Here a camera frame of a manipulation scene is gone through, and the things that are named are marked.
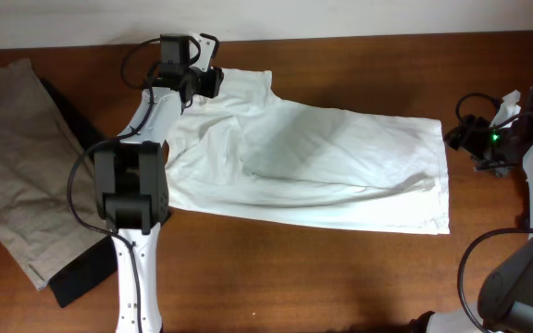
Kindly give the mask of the white t-shirt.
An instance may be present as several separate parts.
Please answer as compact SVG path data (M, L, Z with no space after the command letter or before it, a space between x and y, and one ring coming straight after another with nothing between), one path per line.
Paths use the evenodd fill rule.
M229 69L219 95L155 124L171 206L315 228L449 232L441 124L277 97Z

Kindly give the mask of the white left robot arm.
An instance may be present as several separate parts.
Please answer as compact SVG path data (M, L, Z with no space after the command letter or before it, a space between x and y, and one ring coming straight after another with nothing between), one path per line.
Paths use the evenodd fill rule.
M170 217L165 172L167 129L195 96L214 98L224 79L212 66L219 47L205 33L156 38L160 58L140 86L141 102L116 139L93 153L98 214L106 222L118 266L119 332L160 332L156 249Z

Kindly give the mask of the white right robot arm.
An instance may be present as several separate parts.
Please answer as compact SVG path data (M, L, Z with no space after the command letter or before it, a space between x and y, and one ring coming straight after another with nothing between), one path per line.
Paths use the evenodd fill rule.
M463 254L457 273L461 310L427 312L412 320L408 332L533 332L533 86L524 106L519 92L511 92L492 104L492 120L472 115L459 116L445 143L471 155L477 171L505 176L521 167L529 190L529 213L519 228L499 228L473 240ZM492 237L526 234L527 242L494 268L478 295L477 306L465 299L465 265L473 250Z

